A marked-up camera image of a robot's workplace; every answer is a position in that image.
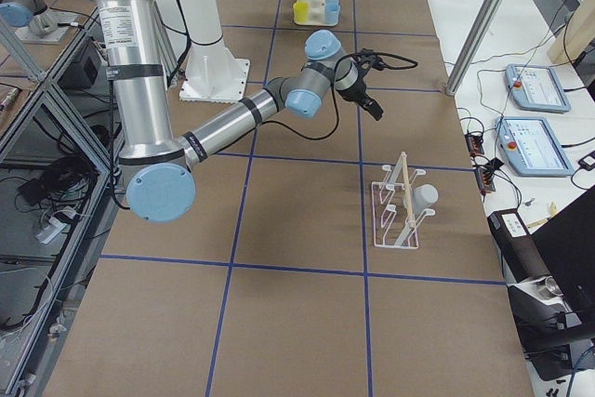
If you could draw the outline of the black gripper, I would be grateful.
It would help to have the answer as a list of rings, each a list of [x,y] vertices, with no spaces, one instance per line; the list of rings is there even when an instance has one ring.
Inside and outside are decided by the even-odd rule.
[[[374,66],[376,57],[371,50],[355,53],[341,62],[349,62],[349,69],[341,76],[336,76],[335,90],[341,98],[354,102],[368,112],[376,121],[383,116],[381,106],[367,94],[364,78]]]

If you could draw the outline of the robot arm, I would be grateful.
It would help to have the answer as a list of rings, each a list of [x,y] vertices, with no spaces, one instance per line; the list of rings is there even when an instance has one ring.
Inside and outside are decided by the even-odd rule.
[[[187,86],[193,96],[227,101],[214,118],[176,137],[169,117],[165,54],[156,0],[92,0],[99,12],[108,58],[107,78],[117,101],[125,143],[118,154],[126,202],[153,222],[180,218],[196,194],[192,167],[290,110],[311,118],[327,94],[339,94],[374,118],[382,109],[366,92],[357,55],[345,52],[328,30],[309,36],[306,63],[295,77],[277,77],[246,97],[248,61],[226,48],[216,0],[178,0],[188,21],[191,53]]]

